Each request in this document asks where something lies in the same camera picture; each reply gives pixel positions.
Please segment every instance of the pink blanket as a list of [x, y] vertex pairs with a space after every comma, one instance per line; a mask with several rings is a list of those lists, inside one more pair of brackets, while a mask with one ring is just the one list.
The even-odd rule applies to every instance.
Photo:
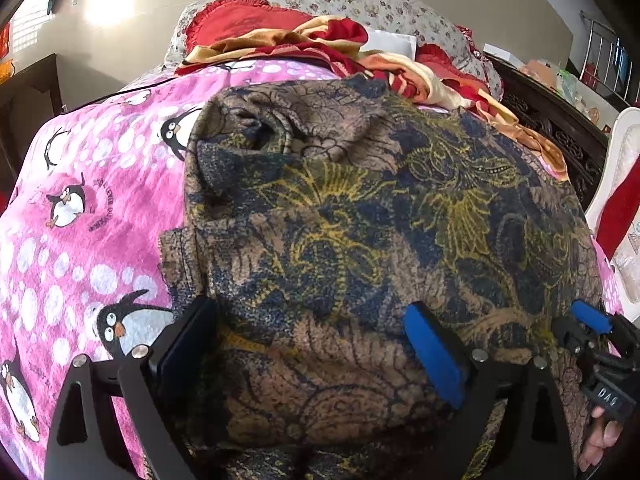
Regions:
[[[293, 79], [335, 76], [239, 61], [57, 117], [34, 138], [0, 218], [0, 442], [29, 479], [43, 476], [71, 359], [127, 354], [172, 321], [158, 235], [182, 225], [184, 147], [203, 104], [229, 86]], [[140, 445], [116, 410], [140, 468]]]

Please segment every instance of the wall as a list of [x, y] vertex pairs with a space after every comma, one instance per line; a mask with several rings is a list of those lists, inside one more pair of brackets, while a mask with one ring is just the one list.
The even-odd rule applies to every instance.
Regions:
[[582, 69], [589, 41], [589, 23], [580, 17], [583, 10], [590, 18], [609, 25], [593, 0], [547, 0], [574, 35], [569, 58], [578, 70]]
[[[73, 62], [60, 69], [69, 108], [114, 91], [162, 62], [185, 4], [194, 0], [63, 0], [60, 12], [40, 25], [36, 42], [16, 53], [19, 67], [51, 52]], [[474, 30], [476, 43], [492, 43], [526, 61], [568, 59], [572, 35], [546, 0], [422, 0]], [[108, 75], [93, 78], [91, 74]]]

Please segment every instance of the blue foam pad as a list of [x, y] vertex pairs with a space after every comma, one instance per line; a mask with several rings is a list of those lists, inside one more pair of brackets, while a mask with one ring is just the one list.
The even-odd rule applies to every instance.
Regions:
[[595, 330], [598, 335], [611, 332], [611, 322], [606, 314], [596, 310], [583, 300], [575, 300], [571, 306], [571, 313], [576, 319]]
[[436, 393], [460, 409], [465, 400], [462, 374], [414, 304], [410, 304], [404, 313], [404, 330]]

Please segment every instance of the beige wall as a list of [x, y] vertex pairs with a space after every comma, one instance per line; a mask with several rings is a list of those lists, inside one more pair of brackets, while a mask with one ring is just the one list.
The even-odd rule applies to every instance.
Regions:
[[[63, 99], [70, 108], [114, 91], [162, 61], [175, 23], [193, 0], [64, 0], [37, 43], [17, 53], [18, 68], [57, 52]], [[546, 0], [422, 0], [523, 61], [564, 65], [572, 35]], [[105, 9], [96, 17], [97, 9]]]

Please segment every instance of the white chair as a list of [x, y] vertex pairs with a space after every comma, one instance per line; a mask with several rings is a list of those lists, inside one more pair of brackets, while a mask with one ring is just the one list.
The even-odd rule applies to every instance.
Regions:
[[[585, 212], [587, 224], [597, 234], [607, 199], [626, 178], [640, 155], [640, 108], [627, 108], [616, 119], [607, 148], [602, 179]], [[612, 258], [615, 280], [625, 317], [640, 322], [640, 212]]]

